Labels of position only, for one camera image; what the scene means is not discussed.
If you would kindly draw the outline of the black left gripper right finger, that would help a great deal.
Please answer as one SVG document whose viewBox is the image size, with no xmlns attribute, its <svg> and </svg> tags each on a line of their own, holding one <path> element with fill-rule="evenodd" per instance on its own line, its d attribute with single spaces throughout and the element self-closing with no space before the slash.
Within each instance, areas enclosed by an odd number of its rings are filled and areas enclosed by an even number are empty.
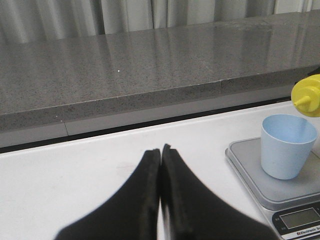
<svg viewBox="0 0 320 240">
<path fill-rule="evenodd" d="M 160 166 L 161 207 L 171 240 L 276 240 L 274 231 L 209 190 L 179 152 L 165 144 Z"/>
</svg>

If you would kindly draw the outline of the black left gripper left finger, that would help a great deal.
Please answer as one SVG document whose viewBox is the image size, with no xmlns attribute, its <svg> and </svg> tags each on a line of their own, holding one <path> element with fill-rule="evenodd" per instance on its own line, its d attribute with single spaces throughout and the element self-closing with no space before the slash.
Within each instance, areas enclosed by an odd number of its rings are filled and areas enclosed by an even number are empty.
<svg viewBox="0 0 320 240">
<path fill-rule="evenodd" d="M 157 239 L 160 166 L 160 150 L 145 151 L 133 173 L 112 197 L 63 228 L 56 239 Z"/>
</svg>

